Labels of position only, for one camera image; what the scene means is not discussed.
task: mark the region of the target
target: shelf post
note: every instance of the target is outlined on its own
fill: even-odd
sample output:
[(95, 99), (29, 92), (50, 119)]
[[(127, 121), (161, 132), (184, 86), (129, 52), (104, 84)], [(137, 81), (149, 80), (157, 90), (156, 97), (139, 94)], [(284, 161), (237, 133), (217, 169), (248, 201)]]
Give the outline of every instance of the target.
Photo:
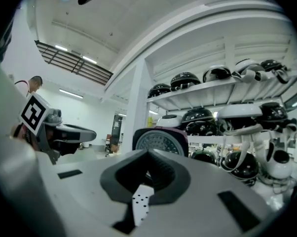
[(147, 97), (149, 89), (153, 85), (153, 69), (145, 59), (139, 60), (134, 69), (123, 135), (123, 154), (132, 150), (134, 132), (140, 128), (147, 127), (149, 115)]

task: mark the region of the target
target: black rectangular strip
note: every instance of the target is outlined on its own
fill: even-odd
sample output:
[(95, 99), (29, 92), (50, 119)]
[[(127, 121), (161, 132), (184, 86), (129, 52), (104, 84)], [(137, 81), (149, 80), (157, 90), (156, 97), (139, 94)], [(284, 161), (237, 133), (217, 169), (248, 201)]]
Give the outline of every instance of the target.
[(260, 223), (260, 220), (232, 192), (221, 192), (218, 196), (243, 232)]
[(76, 169), (76, 170), (71, 170), (68, 172), (63, 172), (63, 173), (59, 173), (58, 176), (60, 177), (60, 179), (64, 179), (64, 178), (68, 178), (71, 176), (76, 176), (79, 174), (82, 174), (83, 172), (81, 172), (80, 170)]

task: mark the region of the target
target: shelf board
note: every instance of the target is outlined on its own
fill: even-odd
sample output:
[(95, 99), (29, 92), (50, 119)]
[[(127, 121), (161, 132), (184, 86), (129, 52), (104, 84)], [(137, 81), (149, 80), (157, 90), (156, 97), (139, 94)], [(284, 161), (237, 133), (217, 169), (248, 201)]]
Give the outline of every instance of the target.
[(288, 76), (290, 81), (287, 84), (281, 84), (272, 72), (267, 73), (267, 80), (263, 82), (244, 83), (230, 77), (148, 98), (147, 102), (167, 111), (180, 111), (200, 106), (278, 99), (296, 83), (297, 70), (288, 71)]
[[(273, 138), (279, 138), (281, 136), (289, 137), (292, 132), (288, 129), (284, 129), (283, 133), (279, 133), (276, 131), (271, 131)], [(224, 136), (188, 136), (189, 143), (206, 143), (206, 144), (223, 144)], [(261, 132), (260, 133), (261, 140), (270, 140), (270, 133), (269, 132)], [(226, 136), (226, 144), (241, 144), (242, 139), (240, 135), (236, 136)]]

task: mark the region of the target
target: railing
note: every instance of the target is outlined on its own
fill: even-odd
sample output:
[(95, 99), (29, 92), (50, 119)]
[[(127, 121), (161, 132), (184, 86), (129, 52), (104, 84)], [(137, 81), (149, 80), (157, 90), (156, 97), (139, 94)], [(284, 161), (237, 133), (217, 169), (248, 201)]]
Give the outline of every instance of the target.
[(112, 76), (110, 71), (86, 61), (78, 55), (59, 50), (38, 40), (35, 43), (47, 64), (52, 64), (102, 85), (105, 85)]

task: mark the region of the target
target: white shirt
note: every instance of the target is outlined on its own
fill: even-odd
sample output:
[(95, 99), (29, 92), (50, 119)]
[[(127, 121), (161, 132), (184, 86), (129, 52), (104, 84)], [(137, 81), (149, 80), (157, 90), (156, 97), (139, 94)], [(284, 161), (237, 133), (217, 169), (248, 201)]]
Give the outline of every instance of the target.
[(29, 94), (29, 85), (25, 80), (21, 80), (15, 83), (17, 89), (21, 92), (24, 97), (27, 97)]

